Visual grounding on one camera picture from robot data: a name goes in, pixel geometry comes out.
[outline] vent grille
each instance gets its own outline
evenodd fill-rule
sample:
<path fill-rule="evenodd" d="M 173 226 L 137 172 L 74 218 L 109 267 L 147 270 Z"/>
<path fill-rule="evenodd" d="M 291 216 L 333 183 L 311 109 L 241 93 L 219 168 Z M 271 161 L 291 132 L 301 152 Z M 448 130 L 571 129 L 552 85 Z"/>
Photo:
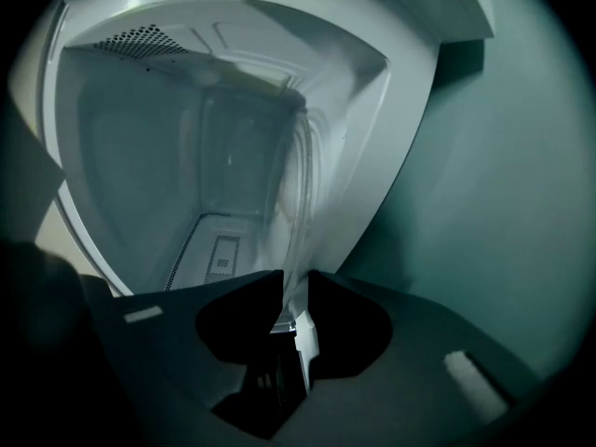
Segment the vent grille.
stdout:
<path fill-rule="evenodd" d="M 215 267 L 215 265 L 213 264 L 213 261 L 215 259 L 215 255 L 216 253 L 218 253 L 218 245 L 220 244 L 220 242 L 232 242 L 234 244 L 234 255 L 233 255 L 233 259 L 231 259 L 232 257 L 229 257 L 229 255 L 232 255 L 231 252 L 227 251 L 227 255 L 228 257 L 226 258 L 221 258 L 222 255 L 218 255 L 217 257 L 217 267 L 218 268 L 227 268 L 227 266 L 230 264 L 230 262 L 232 262 L 232 266 L 230 267 L 230 270 L 227 273 L 218 273 L 218 271 L 213 270 L 213 268 Z M 238 248 L 240 245 L 240 238 L 239 237 L 228 237 L 228 236 L 224 236 L 224 235 L 219 235 L 217 236 L 217 238 L 215 239 L 215 244 L 213 245 L 213 250 L 211 251 L 211 257 L 209 259 L 209 268 L 207 268 L 207 275 L 205 275 L 205 284 L 209 284 L 209 283 L 215 283 L 217 281 L 223 281 L 225 279 L 231 279 L 236 275 L 236 264 L 237 264 L 237 259 L 238 259 Z"/>
<path fill-rule="evenodd" d="M 187 49 L 178 45 L 154 24 L 115 34 L 111 38 L 94 43 L 93 47 L 134 60 L 157 55 L 188 53 Z"/>
<path fill-rule="evenodd" d="M 193 228 L 191 229 L 190 233 L 188 234 L 188 237 L 184 241 L 183 247 L 180 250 L 180 253 L 178 254 L 178 258 L 176 259 L 176 262 L 171 270 L 171 273 L 169 274 L 168 284 L 166 285 L 165 291 L 171 290 L 171 285 L 174 282 L 174 279 L 176 278 L 176 273 L 178 272 L 180 263 L 183 260 L 184 253 L 186 252 L 186 248 L 188 247 L 188 244 L 190 243 L 191 238 L 195 234 L 196 228 L 198 227 L 200 222 L 206 217 L 229 217 L 229 216 L 230 215 L 228 213 L 218 213 L 218 212 L 208 212 L 208 213 L 203 213 L 203 214 L 199 215 L 198 219 L 196 219 L 196 222 L 193 225 Z M 215 246 L 213 247 L 214 252 L 215 252 L 216 248 L 217 248 L 217 240 L 215 241 Z M 214 252 L 211 254 L 209 267 L 211 267 L 211 264 L 213 263 Z M 234 268 L 233 268 L 234 274 L 236 273 L 236 260 L 237 260 L 237 254 L 234 257 Z"/>

